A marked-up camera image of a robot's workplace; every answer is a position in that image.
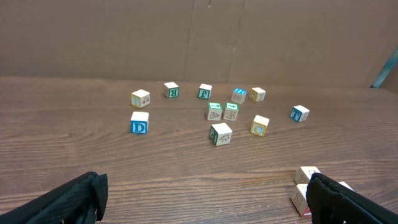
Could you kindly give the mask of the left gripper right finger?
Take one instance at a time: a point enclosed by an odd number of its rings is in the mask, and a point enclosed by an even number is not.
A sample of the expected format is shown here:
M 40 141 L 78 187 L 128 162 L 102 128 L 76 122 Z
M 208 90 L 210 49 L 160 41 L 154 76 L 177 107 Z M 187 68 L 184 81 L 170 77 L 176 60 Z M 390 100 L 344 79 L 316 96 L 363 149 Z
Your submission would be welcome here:
M 397 224 L 397 214 L 339 184 L 314 173 L 306 193 L 313 224 Z

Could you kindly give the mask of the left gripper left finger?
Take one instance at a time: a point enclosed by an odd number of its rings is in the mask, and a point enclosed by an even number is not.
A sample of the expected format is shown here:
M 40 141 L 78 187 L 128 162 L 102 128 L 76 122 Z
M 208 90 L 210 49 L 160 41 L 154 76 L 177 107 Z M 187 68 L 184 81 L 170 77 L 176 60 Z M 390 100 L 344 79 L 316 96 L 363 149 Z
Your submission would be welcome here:
M 104 217 L 108 176 L 87 172 L 1 215 L 5 224 L 96 223 Z

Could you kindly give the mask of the block with yellow C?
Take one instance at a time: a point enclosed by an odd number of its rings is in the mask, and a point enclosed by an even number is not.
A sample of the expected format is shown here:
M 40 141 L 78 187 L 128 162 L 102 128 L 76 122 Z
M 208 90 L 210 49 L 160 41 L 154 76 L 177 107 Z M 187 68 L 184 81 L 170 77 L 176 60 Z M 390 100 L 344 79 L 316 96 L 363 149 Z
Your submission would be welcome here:
M 268 127 L 270 119 L 260 115 L 256 115 L 250 128 L 250 133 L 258 136 L 264 136 Z

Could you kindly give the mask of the block with red side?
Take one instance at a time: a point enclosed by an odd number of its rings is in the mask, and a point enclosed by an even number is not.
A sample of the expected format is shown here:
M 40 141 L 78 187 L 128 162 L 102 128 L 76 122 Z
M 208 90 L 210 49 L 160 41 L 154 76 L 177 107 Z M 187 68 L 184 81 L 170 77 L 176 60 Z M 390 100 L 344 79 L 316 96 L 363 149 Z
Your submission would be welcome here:
M 320 173 L 320 170 L 315 166 L 301 166 L 294 177 L 296 184 L 308 184 L 314 173 Z

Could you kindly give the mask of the block with blue H side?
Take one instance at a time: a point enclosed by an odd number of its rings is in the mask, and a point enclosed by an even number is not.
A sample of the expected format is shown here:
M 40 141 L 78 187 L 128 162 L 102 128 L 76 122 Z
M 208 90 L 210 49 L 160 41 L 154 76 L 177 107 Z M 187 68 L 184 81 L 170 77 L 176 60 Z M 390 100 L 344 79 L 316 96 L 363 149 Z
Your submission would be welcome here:
M 339 184 L 341 184 L 341 185 L 345 186 L 346 188 L 354 191 L 346 182 L 339 182 Z

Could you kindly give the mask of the block with red G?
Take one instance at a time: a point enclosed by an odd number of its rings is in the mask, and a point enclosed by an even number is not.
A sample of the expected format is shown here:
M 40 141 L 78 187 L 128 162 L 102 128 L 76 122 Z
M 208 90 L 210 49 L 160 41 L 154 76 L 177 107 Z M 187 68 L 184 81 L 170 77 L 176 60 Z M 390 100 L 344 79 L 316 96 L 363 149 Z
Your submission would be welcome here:
M 290 200 L 301 217 L 310 217 L 312 215 L 306 198 L 307 186 L 307 184 L 297 184 L 290 196 Z

